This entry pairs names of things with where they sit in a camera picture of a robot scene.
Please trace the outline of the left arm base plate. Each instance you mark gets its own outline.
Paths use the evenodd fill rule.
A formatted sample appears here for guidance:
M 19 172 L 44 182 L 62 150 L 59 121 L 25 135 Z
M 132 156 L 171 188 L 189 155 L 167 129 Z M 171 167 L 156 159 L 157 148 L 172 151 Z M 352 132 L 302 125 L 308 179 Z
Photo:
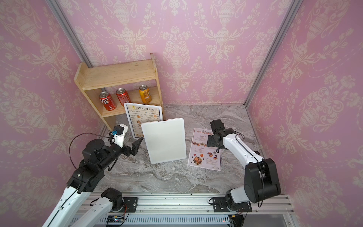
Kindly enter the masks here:
M 123 197 L 123 201 L 126 206 L 126 214 L 136 212 L 138 200 L 138 197 Z

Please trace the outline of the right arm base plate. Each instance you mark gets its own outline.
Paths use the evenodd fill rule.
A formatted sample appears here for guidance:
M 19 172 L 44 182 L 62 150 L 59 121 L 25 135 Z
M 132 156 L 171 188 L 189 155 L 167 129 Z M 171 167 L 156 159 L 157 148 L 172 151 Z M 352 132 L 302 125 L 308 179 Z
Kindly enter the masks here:
M 252 212 L 252 207 L 249 202 L 235 203 L 228 196 L 212 197 L 209 200 L 209 205 L 213 206 L 214 212 Z

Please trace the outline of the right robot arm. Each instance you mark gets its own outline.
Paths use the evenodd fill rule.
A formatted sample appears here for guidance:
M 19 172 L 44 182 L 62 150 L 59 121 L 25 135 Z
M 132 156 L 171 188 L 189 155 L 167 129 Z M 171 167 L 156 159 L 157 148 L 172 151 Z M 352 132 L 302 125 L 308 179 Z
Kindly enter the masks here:
M 211 121 L 210 126 L 213 134 L 208 136 L 207 146 L 230 151 L 244 167 L 243 185 L 226 193 L 230 210 L 236 211 L 251 203 L 261 206 L 266 199 L 281 194 L 277 166 L 272 159 L 265 159 L 248 147 L 245 136 L 226 128 L 220 119 Z

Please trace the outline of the pink special menu sheet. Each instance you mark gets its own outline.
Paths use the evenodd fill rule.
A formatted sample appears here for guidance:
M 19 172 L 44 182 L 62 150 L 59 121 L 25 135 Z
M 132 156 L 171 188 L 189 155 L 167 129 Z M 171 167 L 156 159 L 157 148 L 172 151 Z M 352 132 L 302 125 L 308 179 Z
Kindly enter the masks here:
M 207 129 L 195 128 L 191 142 L 188 165 L 210 170 L 221 170 L 221 153 L 216 147 L 208 147 L 208 137 L 213 132 Z

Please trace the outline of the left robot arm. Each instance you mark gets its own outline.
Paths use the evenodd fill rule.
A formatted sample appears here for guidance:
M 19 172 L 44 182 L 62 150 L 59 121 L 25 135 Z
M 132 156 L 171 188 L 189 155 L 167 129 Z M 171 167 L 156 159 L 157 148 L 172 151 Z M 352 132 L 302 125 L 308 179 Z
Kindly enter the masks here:
M 143 138 L 124 145 L 126 126 L 118 125 L 110 133 L 107 146 L 102 139 L 91 140 L 82 151 L 83 159 L 76 168 L 56 207 L 45 221 L 45 227 L 67 227 L 84 201 L 91 195 L 105 175 L 112 170 L 120 155 L 136 156 Z

